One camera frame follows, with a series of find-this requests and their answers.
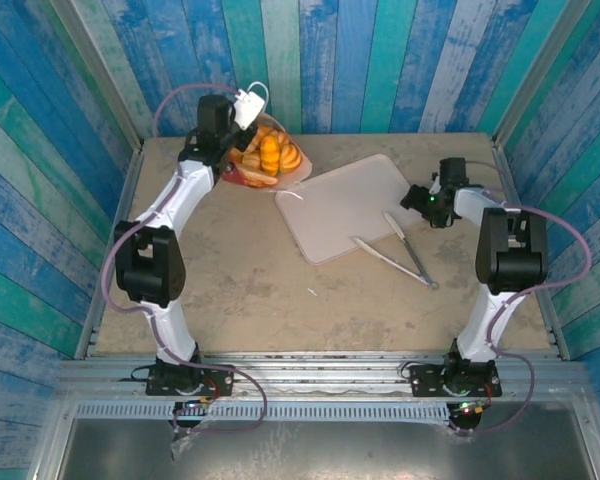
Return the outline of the aluminium corner post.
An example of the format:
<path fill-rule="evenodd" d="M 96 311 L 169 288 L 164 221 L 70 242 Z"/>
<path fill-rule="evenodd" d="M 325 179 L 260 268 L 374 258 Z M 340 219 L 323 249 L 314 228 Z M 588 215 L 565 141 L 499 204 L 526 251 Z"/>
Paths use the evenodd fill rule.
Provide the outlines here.
<path fill-rule="evenodd" d="M 134 150 L 142 148 L 128 109 L 74 0 L 50 0 L 80 56 L 92 74 L 124 137 Z"/>
<path fill-rule="evenodd" d="M 519 87 L 492 135 L 492 143 L 503 150 L 550 67 L 564 47 L 591 0 L 566 0 L 545 40 L 532 59 Z"/>

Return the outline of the metal tongs with white tips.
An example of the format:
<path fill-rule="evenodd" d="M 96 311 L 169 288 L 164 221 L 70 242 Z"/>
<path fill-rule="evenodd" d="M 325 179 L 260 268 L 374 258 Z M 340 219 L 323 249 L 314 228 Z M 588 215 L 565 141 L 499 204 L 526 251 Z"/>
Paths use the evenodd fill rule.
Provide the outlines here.
<path fill-rule="evenodd" d="M 376 249 L 374 249 L 371 245 L 367 244 L 366 242 L 364 242 L 362 239 L 358 238 L 358 237 L 352 237 L 352 240 L 354 241 L 354 243 L 361 248 L 363 251 L 365 251 L 366 253 L 374 256 L 375 258 L 385 262 L 386 264 L 390 265 L 391 267 L 397 269 L 398 271 L 412 277 L 413 279 L 419 281 L 420 283 L 426 285 L 428 288 L 432 289 L 432 290 L 438 290 L 439 289 L 439 285 L 431 278 L 431 276 L 428 274 L 428 272 L 426 271 L 426 269 L 424 268 L 424 265 L 422 264 L 422 262 L 420 261 L 420 259 L 418 258 L 418 256 L 415 253 L 415 250 L 412 248 L 412 246 L 410 245 L 410 243 L 407 240 L 407 237 L 403 231 L 403 229 L 398 225 L 398 223 L 396 222 L 396 220 L 388 213 L 385 212 L 384 213 L 384 217 L 385 220 L 387 221 L 387 223 L 389 224 L 389 226 L 392 228 L 392 230 L 394 231 L 395 235 L 400 239 L 404 249 L 406 250 L 406 252 L 409 254 L 411 260 L 413 261 L 414 265 L 417 267 L 417 272 L 413 272 L 411 270 L 409 270 L 408 268 L 406 268 L 405 266 L 401 265 L 400 263 L 390 259 L 389 257 L 383 255 L 382 253 L 380 253 L 379 251 L 377 251 Z"/>

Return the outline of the aluminium side rail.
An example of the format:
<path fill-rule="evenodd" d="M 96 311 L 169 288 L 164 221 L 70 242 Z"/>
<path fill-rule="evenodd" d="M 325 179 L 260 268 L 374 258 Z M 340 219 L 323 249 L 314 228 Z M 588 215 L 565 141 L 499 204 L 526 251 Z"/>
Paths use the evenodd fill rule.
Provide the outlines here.
<path fill-rule="evenodd" d="M 122 193 L 119 199 L 118 207 L 114 217 L 114 223 L 120 220 L 126 220 L 131 211 L 136 186 L 142 169 L 145 156 L 145 145 L 142 144 L 139 149 L 133 152 L 129 169 L 127 171 Z M 114 276 L 114 267 L 110 266 L 105 270 L 102 266 L 98 275 L 98 281 L 91 299 L 90 307 L 82 328 L 78 345 L 74 353 L 75 360 L 84 360 L 95 350 L 97 337 L 100 330 L 103 314 L 106 310 L 106 300 L 102 294 L 102 285 L 110 287 Z"/>
<path fill-rule="evenodd" d="M 514 204 L 519 204 L 520 197 L 515 187 L 504 147 L 494 140 L 490 141 L 490 145 L 495 165 L 501 170 L 499 176 L 501 178 L 502 186 L 504 187 L 506 199 Z M 535 297 L 548 331 L 551 344 L 550 349 L 554 351 L 561 360 L 569 361 L 570 354 L 549 292 L 547 290 L 537 290 L 535 292 Z"/>

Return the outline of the aluminium rail beam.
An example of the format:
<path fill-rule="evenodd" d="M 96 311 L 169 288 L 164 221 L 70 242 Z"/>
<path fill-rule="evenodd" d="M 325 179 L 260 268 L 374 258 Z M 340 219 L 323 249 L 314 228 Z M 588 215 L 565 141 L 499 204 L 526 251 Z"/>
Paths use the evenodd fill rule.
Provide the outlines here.
<path fill-rule="evenodd" d="M 562 361 L 553 350 L 521 354 L 534 366 L 535 401 L 593 392 L 584 365 Z M 440 364 L 443 356 L 437 351 L 223 352 L 209 354 L 204 361 L 235 366 L 253 377 L 274 401 L 389 401 L 411 396 L 409 382 L 399 373 L 402 364 Z M 133 369 L 152 362 L 147 355 L 66 361 L 57 374 L 57 390 L 95 398 L 140 398 L 144 385 L 128 377 Z"/>

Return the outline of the clear bag with red label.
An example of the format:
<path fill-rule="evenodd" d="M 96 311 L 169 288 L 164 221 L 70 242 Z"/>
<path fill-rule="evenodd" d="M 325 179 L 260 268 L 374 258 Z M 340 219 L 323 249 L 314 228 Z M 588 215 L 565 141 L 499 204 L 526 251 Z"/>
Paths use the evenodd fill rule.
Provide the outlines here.
<path fill-rule="evenodd" d="M 240 167 L 242 167 L 244 169 L 249 168 L 248 166 L 243 165 L 241 162 L 242 156 L 245 153 L 249 153 L 254 150 L 259 151 L 260 143 L 257 144 L 253 140 L 251 145 L 249 146 L 249 148 L 247 149 L 247 151 L 245 153 L 241 153 L 237 149 L 237 147 L 233 147 L 229 151 L 228 159 L 233 164 L 233 171 L 230 175 L 227 175 L 225 178 L 223 178 L 223 180 L 226 182 L 229 182 L 231 184 L 234 184 L 234 185 L 243 186 L 243 187 L 247 187 L 247 188 L 255 189 L 255 190 L 270 191 L 270 192 L 288 191 L 295 185 L 306 180 L 312 171 L 312 163 L 310 162 L 308 157 L 305 155 L 305 153 L 301 150 L 299 144 L 295 141 L 295 139 L 283 128 L 283 126 L 277 120 L 275 120 L 273 117 L 271 117 L 270 115 L 268 115 L 266 113 L 260 114 L 258 116 L 258 118 L 256 119 L 255 123 L 256 124 L 261 123 L 261 124 L 276 128 L 278 130 L 278 135 L 276 136 L 276 138 L 277 138 L 280 148 L 288 143 L 294 144 L 298 148 L 298 150 L 301 154 L 301 157 L 302 157 L 301 164 L 295 171 L 293 171 L 291 173 L 280 174 L 278 172 L 278 174 L 275 176 L 278 178 L 278 184 L 274 187 L 265 187 L 265 188 L 249 187 L 243 183 L 242 178 L 239 174 L 239 168 Z"/>

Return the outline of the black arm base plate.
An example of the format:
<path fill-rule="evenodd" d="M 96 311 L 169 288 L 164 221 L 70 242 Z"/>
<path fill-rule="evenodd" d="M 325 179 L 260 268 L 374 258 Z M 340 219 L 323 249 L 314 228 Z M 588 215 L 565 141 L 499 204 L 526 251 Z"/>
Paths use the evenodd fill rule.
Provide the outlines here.
<path fill-rule="evenodd" d="M 407 379 L 415 397 L 501 397 L 496 365 L 470 362 L 460 365 L 418 364 L 408 366 Z"/>
<path fill-rule="evenodd" d="M 233 374 L 213 369 L 197 369 L 157 360 L 148 368 L 145 394 L 148 396 L 230 396 Z"/>

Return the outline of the grey metal sheet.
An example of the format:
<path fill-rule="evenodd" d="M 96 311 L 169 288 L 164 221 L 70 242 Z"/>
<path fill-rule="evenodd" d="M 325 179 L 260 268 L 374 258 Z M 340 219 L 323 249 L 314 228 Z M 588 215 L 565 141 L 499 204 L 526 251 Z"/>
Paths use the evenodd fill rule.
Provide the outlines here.
<path fill-rule="evenodd" d="M 198 435 L 178 462 L 162 421 L 80 420 L 60 480 L 595 480 L 572 417 L 539 411 L 461 438 L 407 423 L 268 422 Z"/>

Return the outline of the brown croissant loaf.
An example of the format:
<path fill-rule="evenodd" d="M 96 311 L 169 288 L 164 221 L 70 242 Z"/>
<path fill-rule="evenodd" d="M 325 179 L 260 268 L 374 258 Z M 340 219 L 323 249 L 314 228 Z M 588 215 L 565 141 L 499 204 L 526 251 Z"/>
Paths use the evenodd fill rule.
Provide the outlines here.
<path fill-rule="evenodd" d="M 270 176 L 260 170 L 240 167 L 239 174 L 243 183 L 252 188 L 274 187 L 278 184 L 277 177 Z"/>

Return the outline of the small circuit board with lights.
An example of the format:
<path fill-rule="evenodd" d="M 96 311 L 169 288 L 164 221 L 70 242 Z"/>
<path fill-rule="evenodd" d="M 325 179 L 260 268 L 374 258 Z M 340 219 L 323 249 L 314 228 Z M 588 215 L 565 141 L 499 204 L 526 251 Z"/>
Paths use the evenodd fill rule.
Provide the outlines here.
<path fill-rule="evenodd" d="M 189 399 L 174 404 L 174 416 L 205 416 L 214 400 L 210 397 Z"/>
<path fill-rule="evenodd" d="M 463 401 L 453 408 L 455 415 L 480 415 L 491 406 L 491 402 L 485 399 Z"/>

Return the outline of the white cutting board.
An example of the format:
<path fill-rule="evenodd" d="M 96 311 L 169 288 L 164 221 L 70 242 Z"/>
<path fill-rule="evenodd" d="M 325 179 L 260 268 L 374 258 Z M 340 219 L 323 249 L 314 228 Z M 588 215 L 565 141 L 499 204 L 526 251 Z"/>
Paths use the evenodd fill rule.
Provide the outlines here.
<path fill-rule="evenodd" d="M 320 265 L 422 221 L 400 206 L 410 188 L 395 163 L 375 154 L 316 176 L 275 195 L 275 203 L 305 260 Z"/>

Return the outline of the clear plastic scrap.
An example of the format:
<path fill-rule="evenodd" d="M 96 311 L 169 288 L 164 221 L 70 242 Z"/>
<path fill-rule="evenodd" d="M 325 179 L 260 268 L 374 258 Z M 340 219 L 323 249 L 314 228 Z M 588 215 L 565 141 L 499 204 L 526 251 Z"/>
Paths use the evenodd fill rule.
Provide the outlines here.
<path fill-rule="evenodd" d="M 189 429 L 175 431 L 170 444 L 171 459 L 178 462 L 186 453 L 190 452 L 197 437 L 198 434 Z"/>

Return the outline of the orange yellow striped bun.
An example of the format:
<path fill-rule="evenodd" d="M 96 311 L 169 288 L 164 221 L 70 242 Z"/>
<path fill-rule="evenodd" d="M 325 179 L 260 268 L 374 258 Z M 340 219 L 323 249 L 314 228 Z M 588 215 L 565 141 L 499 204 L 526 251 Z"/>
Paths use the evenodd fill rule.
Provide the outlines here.
<path fill-rule="evenodd" d="M 298 148 L 288 143 L 281 147 L 279 156 L 279 173 L 287 174 L 295 171 L 302 162 Z"/>

